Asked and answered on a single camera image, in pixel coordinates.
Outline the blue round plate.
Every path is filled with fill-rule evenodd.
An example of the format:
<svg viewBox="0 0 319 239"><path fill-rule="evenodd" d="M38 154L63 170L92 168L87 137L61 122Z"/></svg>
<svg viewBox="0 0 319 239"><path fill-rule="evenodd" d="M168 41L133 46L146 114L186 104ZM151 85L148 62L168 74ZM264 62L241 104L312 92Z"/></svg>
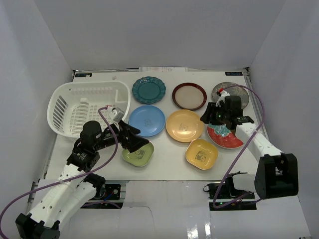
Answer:
<svg viewBox="0 0 319 239"><path fill-rule="evenodd" d="M152 137L163 130L165 115L158 107L151 105L140 106L130 114L129 125L141 131L139 136Z"/></svg>

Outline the red and teal plate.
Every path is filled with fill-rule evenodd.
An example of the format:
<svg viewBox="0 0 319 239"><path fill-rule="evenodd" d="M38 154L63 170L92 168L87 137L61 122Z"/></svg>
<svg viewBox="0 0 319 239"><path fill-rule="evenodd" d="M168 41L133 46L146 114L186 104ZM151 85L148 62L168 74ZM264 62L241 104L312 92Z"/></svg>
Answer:
<svg viewBox="0 0 319 239"><path fill-rule="evenodd" d="M209 137L217 145L227 149L236 149L243 146L243 142L239 140L231 130L223 125L207 125L207 133Z"/></svg>

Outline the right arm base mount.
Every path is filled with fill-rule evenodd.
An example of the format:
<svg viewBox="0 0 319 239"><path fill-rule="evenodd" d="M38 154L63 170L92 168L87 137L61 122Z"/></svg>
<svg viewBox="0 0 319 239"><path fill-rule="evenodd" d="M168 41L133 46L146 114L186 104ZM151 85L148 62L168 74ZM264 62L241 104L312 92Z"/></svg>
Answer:
<svg viewBox="0 0 319 239"><path fill-rule="evenodd" d="M213 197L218 188L219 181L211 182L206 184L203 187L204 193L209 195L209 209L211 212L213 211L254 211L257 210L257 206L255 203L255 195L249 194L245 196L243 199L237 200L235 203L223 207L221 209L216 209L213 207ZM232 190L229 186L226 186L225 183L221 187L221 190L216 199L217 206L223 206L225 203L243 195L245 191L240 190Z"/></svg>

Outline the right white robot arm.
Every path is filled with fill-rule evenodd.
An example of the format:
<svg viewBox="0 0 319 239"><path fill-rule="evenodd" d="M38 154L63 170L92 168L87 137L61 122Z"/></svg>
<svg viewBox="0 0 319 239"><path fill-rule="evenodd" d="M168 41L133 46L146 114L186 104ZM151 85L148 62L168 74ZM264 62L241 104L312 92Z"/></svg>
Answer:
<svg viewBox="0 0 319 239"><path fill-rule="evenodd" d="M208 126L226 127L244 144L240 153L248 149L258 166L254 174L226 171L215 195L225 186L226 195L232 199L255 193L260 199L295 196L299 192L298 161L292 153L283 153L259 132L259 126L249 116L243 115L239 96L221 96L216 103L209 102L200 118Z"/></svg>

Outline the green square panda plate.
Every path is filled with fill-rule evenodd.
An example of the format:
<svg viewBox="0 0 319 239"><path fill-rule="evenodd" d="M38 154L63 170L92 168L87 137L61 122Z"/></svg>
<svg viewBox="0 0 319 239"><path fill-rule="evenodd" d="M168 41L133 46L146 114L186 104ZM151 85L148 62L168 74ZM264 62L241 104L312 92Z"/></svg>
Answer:
<svg viewBox="0 0 319 239"><path fill-rule="evenodd" d="M135 167L144 167L150 161L154 153L154 145L149 142L140 149L130 153L127 149L122 151L122 158Z"/></svg>

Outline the dark red rimmed plate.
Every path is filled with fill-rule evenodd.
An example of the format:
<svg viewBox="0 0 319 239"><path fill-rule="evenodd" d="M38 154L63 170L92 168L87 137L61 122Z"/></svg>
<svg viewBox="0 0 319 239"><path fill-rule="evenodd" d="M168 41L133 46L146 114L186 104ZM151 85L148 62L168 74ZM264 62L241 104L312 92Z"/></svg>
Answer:
<svg viewBox="0 0 319 239"><path fill-rule="evenodd" d="M196 111L207 101L206 91L195 83L182 83L172 92L173 102L181 109Z"/></svg>

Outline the yellow square panda plate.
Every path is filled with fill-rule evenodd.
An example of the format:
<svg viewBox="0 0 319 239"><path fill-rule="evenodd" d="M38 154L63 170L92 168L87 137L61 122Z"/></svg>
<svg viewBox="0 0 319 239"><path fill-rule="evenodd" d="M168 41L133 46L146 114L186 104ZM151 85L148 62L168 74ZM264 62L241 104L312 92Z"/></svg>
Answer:
<svg viewBox="0 0 319 239"><path fill-rule="evenodd" d="M200 170L209 170L218 157L218 149L204 139L194 139L185 152L188 163Z"/></svg>

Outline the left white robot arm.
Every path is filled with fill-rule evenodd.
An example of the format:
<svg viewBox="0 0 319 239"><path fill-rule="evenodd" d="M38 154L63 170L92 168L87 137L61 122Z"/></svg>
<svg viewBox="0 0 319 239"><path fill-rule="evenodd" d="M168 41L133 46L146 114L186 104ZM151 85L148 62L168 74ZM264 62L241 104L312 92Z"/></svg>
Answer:
<svg viewBox="0 0 319 239"><path fill-rule="evenodd" d="M64 223L92 198L105 194L105 178L93 172L100 159L99 150L119 146L135 152L148 140L139 136L140 130L122 120L105 130L97 121L84 124L79 139L66 161L56 185L50 187L42 200L28 214L20 214L15 224L23 239L57 239Z"/></svg>

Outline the yellow round plate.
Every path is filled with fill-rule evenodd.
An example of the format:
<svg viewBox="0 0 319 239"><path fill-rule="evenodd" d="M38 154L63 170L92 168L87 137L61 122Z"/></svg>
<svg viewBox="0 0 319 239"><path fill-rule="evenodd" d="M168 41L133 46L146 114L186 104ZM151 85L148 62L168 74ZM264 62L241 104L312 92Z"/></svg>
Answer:
<svg viewBox="0 0 319 239"><path fill-rule="evenodd" d="M166 131L179 142L192 142L199 138L204 130L204 123L197 113L190 110L173 112L166 120Z"/></svg>

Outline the teal scalloped plate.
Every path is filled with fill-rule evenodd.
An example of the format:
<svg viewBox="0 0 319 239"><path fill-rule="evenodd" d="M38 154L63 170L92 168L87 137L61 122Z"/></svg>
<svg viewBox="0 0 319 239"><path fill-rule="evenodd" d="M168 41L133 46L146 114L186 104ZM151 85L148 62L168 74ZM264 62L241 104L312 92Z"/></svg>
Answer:
<svg viewBox="0 0 319 239"><path fill-rule="evenodd" d="M166 94L166 86L161 79L147 76L136 80L132 93L139 103L151 105L163 99Z"/></svg>

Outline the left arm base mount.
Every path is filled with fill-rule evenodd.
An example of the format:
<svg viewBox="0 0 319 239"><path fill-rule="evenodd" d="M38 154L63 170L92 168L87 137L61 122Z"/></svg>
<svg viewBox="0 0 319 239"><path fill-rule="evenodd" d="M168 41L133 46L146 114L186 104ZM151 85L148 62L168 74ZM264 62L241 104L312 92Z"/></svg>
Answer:
<svg viewBox="0 0 319 239"><path fill-rule="evenodd" d="M81 208L82 209L121 209L124 197L121 184L106 184L102 191L96 194Z"/></svg>

